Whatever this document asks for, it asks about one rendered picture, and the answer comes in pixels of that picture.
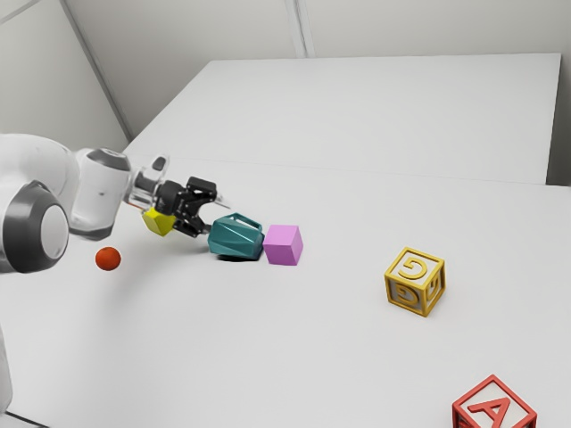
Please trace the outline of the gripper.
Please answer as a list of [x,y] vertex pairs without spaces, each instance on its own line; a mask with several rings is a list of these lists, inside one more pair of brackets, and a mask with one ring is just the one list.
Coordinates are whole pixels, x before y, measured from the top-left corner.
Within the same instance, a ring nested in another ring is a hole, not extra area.
[[166,180],[157,190],[154,208],[166,216],[174,216],[173,228],[191,237],[207,235],[211,225],[200,217],[200,209],[204,204],[215,203],[230,209],[231,203],[219,193],[217,185],[199,177],[190,177],[185,186]]

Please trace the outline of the teal faceted mug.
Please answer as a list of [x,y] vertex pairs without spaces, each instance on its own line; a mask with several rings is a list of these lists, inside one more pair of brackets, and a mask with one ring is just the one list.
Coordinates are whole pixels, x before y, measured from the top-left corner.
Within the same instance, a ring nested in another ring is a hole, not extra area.
[[216,219],[208,235],[211,253],[238,259],[258,259],[265,235],[262,225],[240,213]]

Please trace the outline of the yellow faceted block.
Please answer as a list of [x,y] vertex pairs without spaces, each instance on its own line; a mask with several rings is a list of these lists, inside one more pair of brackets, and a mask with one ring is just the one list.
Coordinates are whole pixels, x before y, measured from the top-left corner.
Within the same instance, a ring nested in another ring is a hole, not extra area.
[[155,208],[144,211],[142,213],[142,219],[147,228],[159,236],[168,234],[173,229],[176,221],[175,216],[162,214]]

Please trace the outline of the pink cube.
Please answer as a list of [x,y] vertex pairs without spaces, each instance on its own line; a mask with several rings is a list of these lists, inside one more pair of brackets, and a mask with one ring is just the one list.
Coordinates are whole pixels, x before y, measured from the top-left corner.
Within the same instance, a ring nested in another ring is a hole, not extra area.
[[303,250],[300,228],[295,225],[270,225],[263,249],[269,264],[296,266]]

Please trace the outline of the red ball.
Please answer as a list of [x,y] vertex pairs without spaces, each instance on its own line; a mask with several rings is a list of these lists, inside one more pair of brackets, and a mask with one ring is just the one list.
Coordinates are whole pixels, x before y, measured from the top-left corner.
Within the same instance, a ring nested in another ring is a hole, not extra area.
[[104,271],[113,271],[120,263],[120,252],[114,247],[103,247],[95,255],[95,264]]

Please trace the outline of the yellow letter block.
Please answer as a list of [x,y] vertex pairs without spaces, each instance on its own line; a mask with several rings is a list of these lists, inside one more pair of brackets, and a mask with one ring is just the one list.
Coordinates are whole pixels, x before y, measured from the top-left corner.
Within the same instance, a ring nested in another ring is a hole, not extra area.
[[446,288],[444,259],[404,247],[385,271],[390,303],[428,317]]

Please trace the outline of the red letter block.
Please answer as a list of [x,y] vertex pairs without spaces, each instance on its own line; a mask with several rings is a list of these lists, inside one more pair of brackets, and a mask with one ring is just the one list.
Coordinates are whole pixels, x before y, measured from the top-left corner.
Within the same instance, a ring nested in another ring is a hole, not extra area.
[[491,374],[452,403],[452,428],[536,428],[537,413]]

